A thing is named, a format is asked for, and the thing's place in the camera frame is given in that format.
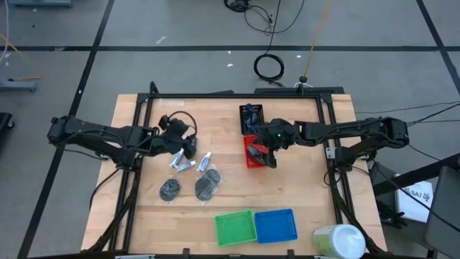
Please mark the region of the blue plastic basket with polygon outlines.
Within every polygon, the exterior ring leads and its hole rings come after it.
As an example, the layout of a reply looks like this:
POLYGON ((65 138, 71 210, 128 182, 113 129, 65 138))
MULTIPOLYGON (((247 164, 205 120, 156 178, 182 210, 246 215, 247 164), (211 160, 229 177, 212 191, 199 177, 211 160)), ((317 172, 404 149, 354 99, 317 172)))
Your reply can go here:
POLYGON ((254 223, 258 243, 284 242, 298 238, 292 209, 256 212, 254 223))

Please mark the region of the grey chair panel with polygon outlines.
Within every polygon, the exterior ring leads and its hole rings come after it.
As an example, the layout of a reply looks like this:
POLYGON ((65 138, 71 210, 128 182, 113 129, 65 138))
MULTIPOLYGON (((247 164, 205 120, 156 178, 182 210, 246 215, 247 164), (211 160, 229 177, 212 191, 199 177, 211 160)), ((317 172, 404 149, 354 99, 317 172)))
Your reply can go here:
POLYGON ((445 219, 430 214, 425 231, 425 241, 444 255, 460 259, 460 172, 449 167, 441 169, 431 204, 432 212, 445 219))

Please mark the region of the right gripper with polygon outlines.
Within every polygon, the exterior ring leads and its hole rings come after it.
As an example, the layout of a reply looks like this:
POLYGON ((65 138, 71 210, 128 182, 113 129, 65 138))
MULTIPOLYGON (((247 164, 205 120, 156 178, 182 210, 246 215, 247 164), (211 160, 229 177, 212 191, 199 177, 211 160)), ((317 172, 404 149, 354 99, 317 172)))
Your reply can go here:
POLYGON ((269 150, 264 156, 265 165, 269 168, 276 168, 277 161, 274 151, 287 150, 291 145, 295 145, 298 139, 298 130, 288 121, 277 118, 272 119, 261 128, 252 144, 267 147, 269 150))

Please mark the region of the black flat strip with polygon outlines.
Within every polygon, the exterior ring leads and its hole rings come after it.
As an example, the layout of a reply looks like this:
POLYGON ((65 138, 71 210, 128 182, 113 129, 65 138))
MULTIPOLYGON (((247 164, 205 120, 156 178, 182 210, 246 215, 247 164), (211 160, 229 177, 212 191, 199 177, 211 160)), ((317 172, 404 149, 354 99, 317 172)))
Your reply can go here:
POLYGON ((300 88, 256 88, 254 90, 255 94, 295 94, 295 95, 304 95, 307 94, 345 94, 343 87, 318 87, 318 88, 309 88, 304 87, 300 88))

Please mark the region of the white travel toothpaste tube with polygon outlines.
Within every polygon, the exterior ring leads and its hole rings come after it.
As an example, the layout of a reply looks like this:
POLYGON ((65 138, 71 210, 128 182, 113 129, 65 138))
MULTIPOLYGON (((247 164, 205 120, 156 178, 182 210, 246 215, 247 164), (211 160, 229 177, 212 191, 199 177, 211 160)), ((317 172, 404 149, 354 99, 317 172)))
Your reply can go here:
POLYGON ((202 160, 200 161, 198 167, 197 167, 197 171, 198 172, 204 172, 206 170, 206 168, 208 167, 208 164, 209 164, 209 161, 211 159, 211 152, 207 152, 202 160))
POLYGON ((177 172, 181 172, 193 167, 196 164, 194 160, 175 166, 177 172))
POLYGON ((180 162, 180 161, 182 160, 182 158, 183 158, 183 153, 184 153, 184 149, 181 148, 180 151, 174 155, 174 158, 173 158, 172 161, 169 163, 169 166, 170 166, 171 168, 176 168, 176 167, 179 165, 179 162, 180 162))

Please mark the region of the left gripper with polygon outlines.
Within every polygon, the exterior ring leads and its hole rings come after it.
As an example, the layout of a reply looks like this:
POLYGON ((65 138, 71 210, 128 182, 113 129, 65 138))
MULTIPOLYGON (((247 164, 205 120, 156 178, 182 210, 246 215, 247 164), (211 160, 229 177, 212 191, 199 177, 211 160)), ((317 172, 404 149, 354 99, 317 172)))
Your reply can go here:
POLYGON ((189 160, 192 159, 197 151, 197 139, 196 133, 183 138, 188 128, 189 126, 182 120, 170 120, 167 129, 152 138, 152 154, 176 154, 183 148, 184 156, 189 160))

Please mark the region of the grey deodorant stick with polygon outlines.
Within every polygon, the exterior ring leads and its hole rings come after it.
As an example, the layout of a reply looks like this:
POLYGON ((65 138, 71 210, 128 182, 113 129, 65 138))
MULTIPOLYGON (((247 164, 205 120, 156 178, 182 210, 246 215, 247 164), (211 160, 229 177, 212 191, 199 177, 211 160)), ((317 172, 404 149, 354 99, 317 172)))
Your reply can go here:
POLYGON ((247 154, 254 160, 264 160, 266 154, 259 151, 255 146, 248 145, 247 146, 247 154))

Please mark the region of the blue-grey floor rail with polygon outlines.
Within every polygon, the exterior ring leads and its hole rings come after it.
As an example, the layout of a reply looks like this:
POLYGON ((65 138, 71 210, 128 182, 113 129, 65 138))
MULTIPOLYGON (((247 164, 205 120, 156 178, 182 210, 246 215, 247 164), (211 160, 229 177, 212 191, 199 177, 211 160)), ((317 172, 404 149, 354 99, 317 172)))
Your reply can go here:
POLYGON ((71 8, 72 0, 7 0, 9 4, 15 6, 64 6, 71 8))

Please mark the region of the wipes canister white lid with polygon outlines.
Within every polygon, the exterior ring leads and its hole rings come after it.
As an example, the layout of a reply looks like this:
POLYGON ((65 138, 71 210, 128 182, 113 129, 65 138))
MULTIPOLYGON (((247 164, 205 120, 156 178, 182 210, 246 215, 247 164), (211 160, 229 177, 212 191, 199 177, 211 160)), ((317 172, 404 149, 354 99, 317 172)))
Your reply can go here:
POLYGON ((351 224, 320 227, 313 232, 312 243, 320 255, 338 259, 360 259, 366 252, 364 235, 351 224))

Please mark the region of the black slanted beam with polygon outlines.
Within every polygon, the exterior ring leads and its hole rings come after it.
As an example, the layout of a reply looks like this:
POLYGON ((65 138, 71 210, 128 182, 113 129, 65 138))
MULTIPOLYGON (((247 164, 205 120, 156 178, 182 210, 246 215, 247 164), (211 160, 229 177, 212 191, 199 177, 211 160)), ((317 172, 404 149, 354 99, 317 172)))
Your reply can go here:
POLYGON ((376 174, 373 183, 374 195, 379 196, 395 191, 397 186, 400 188, 407 187, 421 181, 436 178, 441 174, 441 169, 444 167, 459 171, 460 153, 407 173, 396 173, 395 171, 376 163, 372 169, 372 172, 376 174))

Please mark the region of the black plastic basket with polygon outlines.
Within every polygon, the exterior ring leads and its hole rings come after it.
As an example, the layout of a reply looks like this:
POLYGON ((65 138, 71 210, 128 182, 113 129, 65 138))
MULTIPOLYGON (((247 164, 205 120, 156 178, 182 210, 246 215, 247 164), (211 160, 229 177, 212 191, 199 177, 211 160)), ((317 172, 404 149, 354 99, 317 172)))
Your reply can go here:
MULTIPOLYGON (((258 133, 261 130, 261 128, 264 126, 264 124, 265 124, 263 106, 261 104, 252 104, 252 105, 253 105, 254 110, 255 110, 258 118, 259 118, 259 126, 257 127, 257 129, 258 129, 257 133, 258 133)), ((246 117, 245 116, 245 113, 246 113, 245 106, 246 106, 246 104, 239 106, 241 133, 243 135, 255 135, 255 134, 247 134, 247 128, 246 128, 246 125, 244 123, 244 119, 246 117)))

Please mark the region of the black floor object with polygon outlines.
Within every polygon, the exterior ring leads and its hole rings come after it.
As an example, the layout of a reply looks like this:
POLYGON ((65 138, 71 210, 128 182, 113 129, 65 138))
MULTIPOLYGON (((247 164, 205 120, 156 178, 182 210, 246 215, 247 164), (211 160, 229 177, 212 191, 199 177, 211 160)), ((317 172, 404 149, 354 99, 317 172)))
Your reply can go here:
POLYGON ((0 112, 0 133, 10 130, 15 126, 13 116, 10 113, 0 112))

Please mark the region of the grey metal floor base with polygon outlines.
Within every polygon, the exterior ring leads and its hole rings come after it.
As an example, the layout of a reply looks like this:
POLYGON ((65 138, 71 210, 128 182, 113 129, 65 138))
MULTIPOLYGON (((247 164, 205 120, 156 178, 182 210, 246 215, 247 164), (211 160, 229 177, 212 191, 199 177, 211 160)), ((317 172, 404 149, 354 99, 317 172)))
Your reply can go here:
POLYGON ((37 90, 37 83, 33 81, 0 81, 0 91, 31 91, 37 90))

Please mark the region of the white printed cardboard box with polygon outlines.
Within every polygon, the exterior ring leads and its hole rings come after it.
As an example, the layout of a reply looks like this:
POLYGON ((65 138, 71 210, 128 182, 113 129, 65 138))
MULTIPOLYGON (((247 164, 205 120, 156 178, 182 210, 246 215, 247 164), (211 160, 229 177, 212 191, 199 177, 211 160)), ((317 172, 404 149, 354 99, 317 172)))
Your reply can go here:
POLYGON ((395 206, 398 213, 403 212, 402 218, 426 223, 429 211, 413 200, 417 199, 427 207, 431 207, 433 201, 433 185, 428 181, 421 181, 411 186, 403 187, 395 191, 395 206))

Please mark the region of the green plastic basket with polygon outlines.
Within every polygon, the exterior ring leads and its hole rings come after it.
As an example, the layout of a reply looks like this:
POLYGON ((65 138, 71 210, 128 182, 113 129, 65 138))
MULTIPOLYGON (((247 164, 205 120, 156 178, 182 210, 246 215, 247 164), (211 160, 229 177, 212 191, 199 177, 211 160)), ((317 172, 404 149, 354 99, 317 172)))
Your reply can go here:
POLYGON ((257 240, 251 210, 217 215, 214 218, 218 246, 226 247, 257 240))

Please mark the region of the red plastic basket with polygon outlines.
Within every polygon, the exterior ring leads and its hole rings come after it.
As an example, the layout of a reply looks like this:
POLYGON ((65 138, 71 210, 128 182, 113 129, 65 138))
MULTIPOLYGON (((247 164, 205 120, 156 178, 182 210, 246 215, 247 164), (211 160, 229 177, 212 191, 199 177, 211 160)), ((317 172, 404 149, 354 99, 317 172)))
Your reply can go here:
MULTIPOLYGON (((247 154, 247 146, 248 145, 253 145, 252 141, 254 140, 255 137, 256 137, 256 135, 245 135, 245 136, 243 136, 246 164, 247 164, 248 168, 263 168, 263 167, 266 167, 264 160, 254 160, 251 157, 249 157, 248 154, 247 154)), ((255 146, 262 153, 267 154, 267 151, 268 151, 267 147, 264 147, 264 146, 261 146, 261 145, 253 145, 253 146, 255 146)))

